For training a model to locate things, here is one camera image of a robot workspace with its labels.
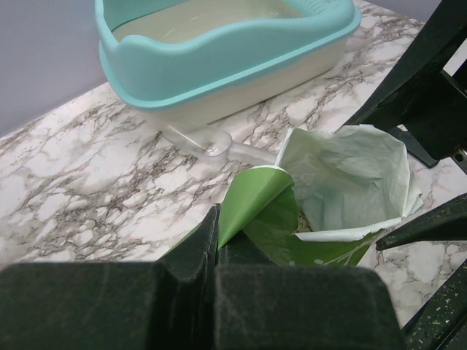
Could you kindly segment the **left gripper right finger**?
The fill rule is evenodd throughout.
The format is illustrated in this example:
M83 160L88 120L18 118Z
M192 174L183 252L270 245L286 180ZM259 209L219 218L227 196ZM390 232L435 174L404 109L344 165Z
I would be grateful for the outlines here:
M385 283L358 267L278 266L243 233L217 254L214 349L404 349Z

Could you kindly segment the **green litter bag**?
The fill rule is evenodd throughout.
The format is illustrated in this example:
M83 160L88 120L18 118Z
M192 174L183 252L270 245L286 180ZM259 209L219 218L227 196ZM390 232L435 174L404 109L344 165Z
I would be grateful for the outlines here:
M421 206L406 146L370 125L292 129L274 165L238 173L221 205L218 247L245 234L278 265L356 265L371 237ZM304 215L312 232L297 233Z

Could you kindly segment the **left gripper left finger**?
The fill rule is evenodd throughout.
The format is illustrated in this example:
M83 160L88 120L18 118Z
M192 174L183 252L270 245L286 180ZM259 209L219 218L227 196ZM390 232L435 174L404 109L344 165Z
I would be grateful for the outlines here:
M155 262L1 272L3 349L210 349L220 206Z

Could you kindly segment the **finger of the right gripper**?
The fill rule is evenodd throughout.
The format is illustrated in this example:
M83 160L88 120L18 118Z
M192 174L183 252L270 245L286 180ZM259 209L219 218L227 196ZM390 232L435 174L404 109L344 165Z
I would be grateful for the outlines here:
M404 125L441 160L466 147L466 66L454 76L447 61L466 39L466 2L442 1L406 52L347 125L388 132Z
M432 209L376 242L383 251L419 241L465 241L466 194Z

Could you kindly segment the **teal white litter box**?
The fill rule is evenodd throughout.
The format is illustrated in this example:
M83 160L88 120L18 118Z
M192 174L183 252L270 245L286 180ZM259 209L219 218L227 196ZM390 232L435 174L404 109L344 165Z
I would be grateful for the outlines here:
M104 74L161 128L206 125L332 69L352 1L97 1Z

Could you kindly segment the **clear plastic scoop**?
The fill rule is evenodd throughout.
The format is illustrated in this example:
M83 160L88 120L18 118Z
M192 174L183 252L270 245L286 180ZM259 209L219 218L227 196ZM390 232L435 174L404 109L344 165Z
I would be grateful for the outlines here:
M163 137L177 148L210 164L239 161L251 166L274 165L277 153L234 141L231 134L209 125L184 131L167 125Z

